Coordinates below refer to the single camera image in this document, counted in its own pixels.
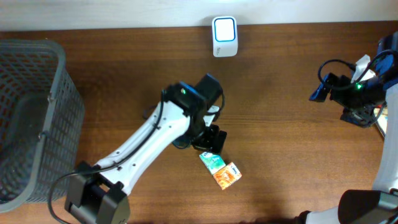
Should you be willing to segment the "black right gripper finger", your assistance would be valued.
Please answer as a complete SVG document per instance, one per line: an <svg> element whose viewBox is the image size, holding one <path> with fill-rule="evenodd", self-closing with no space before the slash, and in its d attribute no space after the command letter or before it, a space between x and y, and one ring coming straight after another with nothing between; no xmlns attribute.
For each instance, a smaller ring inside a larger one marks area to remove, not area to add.
<svg viewBox="0 0 398 224"><path fill-rule="evenodd" d="M317 103L323 103L330 93L331 89L321 83L318 88L310 95L309 100Z"/></svg>
<svg viewBox="0 0 398 224"><path fill-rule="evenodd" d="M361 128L368 128L373 125L373 120L363 119L362 117L356 115L351 111L344 111L343 114L340 116L340 120L359 126Z"/></svg>

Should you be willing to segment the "cream wet wipes pack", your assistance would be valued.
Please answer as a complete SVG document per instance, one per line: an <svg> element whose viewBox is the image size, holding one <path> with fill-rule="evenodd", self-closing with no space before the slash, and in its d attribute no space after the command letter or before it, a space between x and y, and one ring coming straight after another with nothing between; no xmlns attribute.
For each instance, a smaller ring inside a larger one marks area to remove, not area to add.
<svg viewBox="0 0 398 224"><path fill-rule="evenodd" d="M380 117L377 119L377 122L375 123L383 138L385 138L387 131L387 117L388 117L388 110L387 107L385 107Z"/></svg>

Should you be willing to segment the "green tissue pack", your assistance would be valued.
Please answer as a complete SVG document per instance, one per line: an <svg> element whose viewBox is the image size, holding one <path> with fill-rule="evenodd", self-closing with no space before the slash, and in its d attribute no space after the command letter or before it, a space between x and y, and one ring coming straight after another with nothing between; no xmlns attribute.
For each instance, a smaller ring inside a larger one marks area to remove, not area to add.
<svg viewBox="0 0 398 224"><path fill-rule="evenodd" d="M226 166L224 160L222 160L221 156L217 154L203 152L199 155L199 158L204 163L205 167L208 169L211 175L215 174L220 169Z"/></svg>

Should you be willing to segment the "orange tissue pack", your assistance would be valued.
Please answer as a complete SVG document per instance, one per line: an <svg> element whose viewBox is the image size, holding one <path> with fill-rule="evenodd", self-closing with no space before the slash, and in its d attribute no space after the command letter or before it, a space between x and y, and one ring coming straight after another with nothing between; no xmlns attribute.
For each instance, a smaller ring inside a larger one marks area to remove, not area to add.
<svg viewBox="0 0 398 224"><path fill-rule="evenodd" d="M213 178L220 186L221 190L227 189L241 177L242 173L233 162L229 163L228 165L217 171L215 174L213 174Z"/></svg>

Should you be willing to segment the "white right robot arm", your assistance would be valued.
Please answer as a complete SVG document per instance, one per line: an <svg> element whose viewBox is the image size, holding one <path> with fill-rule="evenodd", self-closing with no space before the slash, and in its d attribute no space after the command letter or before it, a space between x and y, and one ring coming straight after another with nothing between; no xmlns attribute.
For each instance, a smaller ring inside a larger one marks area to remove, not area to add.
<svg viewBox="0 0 398 224"><path fill-rule="evenodd" d="M381 38L373 58L364 55L344 62L351 74L323 74L330 59L318 69L319 86L309 100L330 99L342 106L342 121L360 128L377 126L382 151L369 189L345 190L338 204L319 211L304 211L292 223L397 223L397 33Z"/></svg>

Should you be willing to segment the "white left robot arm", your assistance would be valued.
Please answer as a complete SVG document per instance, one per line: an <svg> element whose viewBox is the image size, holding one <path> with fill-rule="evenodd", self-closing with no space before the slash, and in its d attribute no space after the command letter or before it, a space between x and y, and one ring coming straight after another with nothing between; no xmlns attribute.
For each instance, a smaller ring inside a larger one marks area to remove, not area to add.
<svg viewBox="0 0 398 224"><path fill-rule="evenodd" d="M146 122L121 146L95 165L81 162L70 176L65 210L80 223L126 223L128 196L161 152L170 144L220 154L227 133L214 121L223 107L219 81L206 74L196 85L184 82L162 91Z"/></svg>

